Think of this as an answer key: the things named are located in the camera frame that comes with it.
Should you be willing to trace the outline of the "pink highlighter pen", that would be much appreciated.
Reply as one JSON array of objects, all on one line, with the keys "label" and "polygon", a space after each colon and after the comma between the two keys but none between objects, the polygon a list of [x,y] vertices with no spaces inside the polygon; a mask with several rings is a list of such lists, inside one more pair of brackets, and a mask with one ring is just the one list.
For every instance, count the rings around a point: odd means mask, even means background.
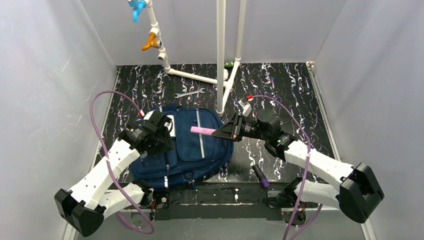
[{"label": "pink highlighter pen", "polygon": [[200,127],[200,126],[192,126],[190,129],[191,133],[207,135],[211,136],[216,130],[212,128]]}]

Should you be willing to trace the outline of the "navy blue student backpack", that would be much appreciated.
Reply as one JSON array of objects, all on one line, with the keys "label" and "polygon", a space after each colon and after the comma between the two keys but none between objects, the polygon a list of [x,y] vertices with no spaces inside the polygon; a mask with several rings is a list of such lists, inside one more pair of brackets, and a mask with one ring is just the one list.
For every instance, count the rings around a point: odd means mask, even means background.
[{"label": "navy blue student backpack", "polygon": [[157,111],[172,119],[170,136],[174,149],[158,155],[144,153],[133,161],[129,170],[135,180],[143,180],[156,190],[194,187],[197,182],[213,176],[232,158],[232,141],[191,132],[191,127],[222,127],[214,111],[173,104],[158,107]]}]

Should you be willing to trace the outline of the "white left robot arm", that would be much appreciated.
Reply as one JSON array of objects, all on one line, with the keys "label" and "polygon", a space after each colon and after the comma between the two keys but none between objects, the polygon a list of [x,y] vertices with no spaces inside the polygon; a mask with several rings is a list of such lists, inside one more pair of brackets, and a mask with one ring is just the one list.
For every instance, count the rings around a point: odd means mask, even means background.
[{"label": "white left robot arm", "polygon": [[129,123],[114,141],[108,155],[70,189],[54,195],[60,216],[83,237],[95,233],[103,221],[121,210],[150,207],[154,188],[144,180],[107,192],[117,177],[142,154],[157,155],[173,150],[174,118],[153,110]]}]

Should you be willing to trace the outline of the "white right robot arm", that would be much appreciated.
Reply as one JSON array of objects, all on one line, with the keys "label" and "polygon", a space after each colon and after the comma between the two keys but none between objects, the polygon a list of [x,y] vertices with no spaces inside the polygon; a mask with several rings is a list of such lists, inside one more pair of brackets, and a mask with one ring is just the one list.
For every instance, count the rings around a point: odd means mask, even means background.
[{"label": "white right robot arm", "polygon": [[285,189],[285,198],[323,204],[341,210],[349,219],[363,224],[385,198],[372,168],[333,159],[308,146],[285,131],[280,118],[269,109],[260,110],[256,118],[235,114],[211,134],[239,142],[243,137],[263,140],[272,156],[299,167],[308,167],[324,183],[293,180]]}]

